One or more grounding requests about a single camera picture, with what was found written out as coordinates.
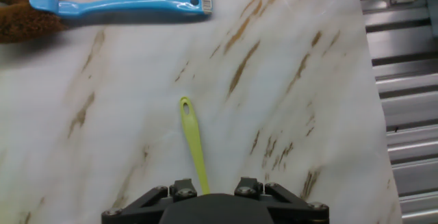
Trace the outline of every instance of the metal rack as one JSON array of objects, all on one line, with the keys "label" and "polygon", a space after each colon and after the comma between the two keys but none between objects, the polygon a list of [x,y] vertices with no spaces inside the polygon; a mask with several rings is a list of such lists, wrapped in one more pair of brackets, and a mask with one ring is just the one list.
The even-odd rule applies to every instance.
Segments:
[{"label": "metal rack", "polygon": [[426,0],[361,0],[403,221],[438,220],[438,42]]}]

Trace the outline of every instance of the yellow spoon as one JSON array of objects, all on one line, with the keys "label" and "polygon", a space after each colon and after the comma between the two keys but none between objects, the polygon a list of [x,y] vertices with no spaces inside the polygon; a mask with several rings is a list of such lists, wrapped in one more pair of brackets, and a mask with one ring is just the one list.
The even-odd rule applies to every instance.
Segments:
[{"label": "yellow spoon", "polygon": [[207,172],[205,171],[203,148],[201,146],[201,137],[199,136],[198,120],[193,110],[192,103],[188,97],[181,98],[181,120],[183,123],[183,129],[187,143],[189,144],[190,151],[192,152],[193,163],[198,173],[199,182],[203,194],[209,194],[210,189],[207,181]]}]

